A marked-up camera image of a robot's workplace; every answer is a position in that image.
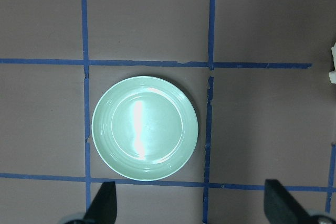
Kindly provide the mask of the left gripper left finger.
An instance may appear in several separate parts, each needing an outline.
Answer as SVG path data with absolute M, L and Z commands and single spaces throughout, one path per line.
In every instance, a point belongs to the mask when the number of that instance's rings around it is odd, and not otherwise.
M 84 223 L 115 223 L 117 193 L 115 182 L 104 182 L 83 217 Z

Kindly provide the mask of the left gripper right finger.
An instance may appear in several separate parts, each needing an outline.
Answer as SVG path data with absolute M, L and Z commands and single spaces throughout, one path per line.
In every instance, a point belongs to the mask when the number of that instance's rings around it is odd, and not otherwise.
M 266 179 L 264 213 L 269 223 L 318 223 L 276 179 Z

